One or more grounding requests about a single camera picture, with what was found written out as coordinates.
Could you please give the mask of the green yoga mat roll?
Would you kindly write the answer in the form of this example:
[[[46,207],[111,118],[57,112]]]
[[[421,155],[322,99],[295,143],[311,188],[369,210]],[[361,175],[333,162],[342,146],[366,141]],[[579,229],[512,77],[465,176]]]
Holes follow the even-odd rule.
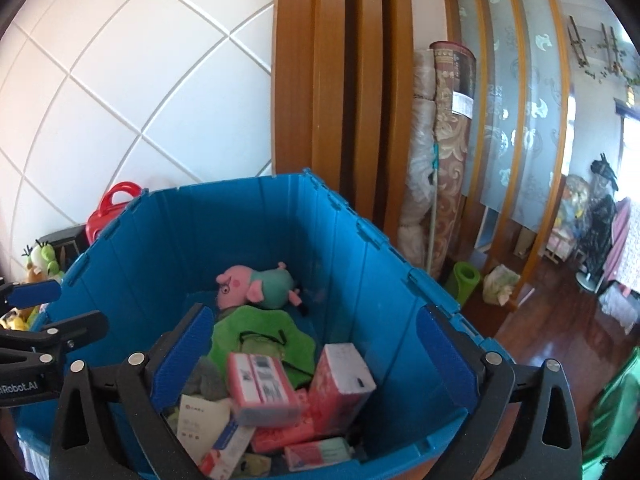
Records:
[[[480,271],[471,263],[456,262],[447,278],[446,292],[457,301],[460,307],[463,307],[481,278]]]

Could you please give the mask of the black gift box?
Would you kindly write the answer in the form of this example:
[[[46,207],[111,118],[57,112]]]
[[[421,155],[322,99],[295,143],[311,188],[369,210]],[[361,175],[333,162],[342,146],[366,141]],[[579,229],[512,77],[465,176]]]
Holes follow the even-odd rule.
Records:
[[[55,231],[39,237],[38,240],[42,244],[50,244],[58,257],[64,255],[67,260],[76,260],[89,248],[86,226],[84,224]]]

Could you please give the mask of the white green carton box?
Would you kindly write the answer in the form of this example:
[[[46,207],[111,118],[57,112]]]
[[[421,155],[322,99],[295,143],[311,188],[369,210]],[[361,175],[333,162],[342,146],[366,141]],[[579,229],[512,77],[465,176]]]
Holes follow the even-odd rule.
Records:
[[[212,448],[231,416],[231,400],[209,401],[183,394],[180,399],[177,438],[194,463]]]

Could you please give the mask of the white pink wipes pack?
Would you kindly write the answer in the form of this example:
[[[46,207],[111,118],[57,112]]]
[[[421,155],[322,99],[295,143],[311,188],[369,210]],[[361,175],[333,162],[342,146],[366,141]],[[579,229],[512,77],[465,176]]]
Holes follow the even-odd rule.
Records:
[[[332,466],[352,459],[354,449],[341,437],[294,444],[284,448],[286,466],[299,472]]]

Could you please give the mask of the green frog plush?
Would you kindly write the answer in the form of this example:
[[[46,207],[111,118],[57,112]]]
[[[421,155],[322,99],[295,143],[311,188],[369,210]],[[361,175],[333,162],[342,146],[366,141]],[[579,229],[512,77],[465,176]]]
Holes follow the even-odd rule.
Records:
[[[23,256],[26,258],[25,268],[30,264],[39,266],[40,269],[47,271],[48,281],[62,282],[64,271],[61,269],[55,250],[50,244],[42,244],[36,240],[34,246],[25,247]]]

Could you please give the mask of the brown bear plush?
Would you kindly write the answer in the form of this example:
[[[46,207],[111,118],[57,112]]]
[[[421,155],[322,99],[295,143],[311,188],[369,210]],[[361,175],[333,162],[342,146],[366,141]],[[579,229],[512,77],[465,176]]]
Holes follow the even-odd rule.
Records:
[[[47,281],[49,279],[47,271],[40,269],[39,266],[31,264],[26,268],[25,282],[27,284],[35,284]]]

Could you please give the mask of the pink tissue pack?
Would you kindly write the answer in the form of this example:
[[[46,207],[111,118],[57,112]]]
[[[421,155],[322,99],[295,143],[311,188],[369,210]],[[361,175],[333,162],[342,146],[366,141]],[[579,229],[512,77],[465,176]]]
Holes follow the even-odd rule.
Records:
[[[308,391],[316,435],[344,434],[375,389],[369,367],[354,344],[326,344]]]
[[[285,428],[302,419],[302,401],[280,360],[231,352],[227,378],[233,417],[240,426]]]

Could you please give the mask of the pink pig teal shirt plush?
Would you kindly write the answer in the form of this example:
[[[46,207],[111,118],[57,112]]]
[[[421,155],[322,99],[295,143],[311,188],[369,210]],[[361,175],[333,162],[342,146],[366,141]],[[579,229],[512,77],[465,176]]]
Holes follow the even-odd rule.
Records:
[[[216,276],[216,283],[216,305],[221,311],[246,304],[264,310],[279,310],[292,304],[301,315],[308,314],[296,281],[284,262],[265,271],[257,271],[249,266],[230,266]]]

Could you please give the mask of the green flower plush hat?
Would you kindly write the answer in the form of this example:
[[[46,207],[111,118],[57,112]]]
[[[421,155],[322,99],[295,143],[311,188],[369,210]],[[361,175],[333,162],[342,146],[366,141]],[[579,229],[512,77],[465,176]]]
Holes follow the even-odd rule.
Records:
[[[242,306],[221,315],[214,325],[208,358],[224,379],[229,353],[279,359],[295,389],[308,386],[316,369],[316,343],[282,310]]]

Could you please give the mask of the red toy suitcase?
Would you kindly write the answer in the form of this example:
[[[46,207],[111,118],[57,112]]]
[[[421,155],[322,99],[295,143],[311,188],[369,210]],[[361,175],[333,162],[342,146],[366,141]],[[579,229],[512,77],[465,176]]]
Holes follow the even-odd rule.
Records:
[[[121,203],[115,203],[114,197],[118,193],[124,193],[128,196],[128,200]],[[130,181],[122,181],[114,184],[101,198],[96,210],[90,214],[86,222],[86,235],[90,245],[98,238],[100,233],[108,224],[117,218],[119,214],[127,207],[128,203],[137,198],[142,193],[142,187],[137,183]]]

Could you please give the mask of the rolled patterned carpet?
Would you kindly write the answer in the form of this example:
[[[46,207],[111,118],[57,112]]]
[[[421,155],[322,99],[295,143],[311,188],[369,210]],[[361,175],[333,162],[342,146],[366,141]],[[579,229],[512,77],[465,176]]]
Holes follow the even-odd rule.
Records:
[[[398,244],[414,266],[438,278],[456,224],[474,112],[476,58],[435,41],[413,52],[413,96]]]

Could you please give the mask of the blue plastic storage crate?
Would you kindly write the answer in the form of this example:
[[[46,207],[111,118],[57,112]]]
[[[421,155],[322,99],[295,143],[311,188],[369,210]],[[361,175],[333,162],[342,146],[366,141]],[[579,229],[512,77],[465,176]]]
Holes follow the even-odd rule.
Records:
[[[53,479],[198,479],[168,425],[217,426],[212,477],[311,388],[293,479],[474,477],[510,399],[508,357],[310,172],[142,192],[28,332],[1,335],[1,403]]]

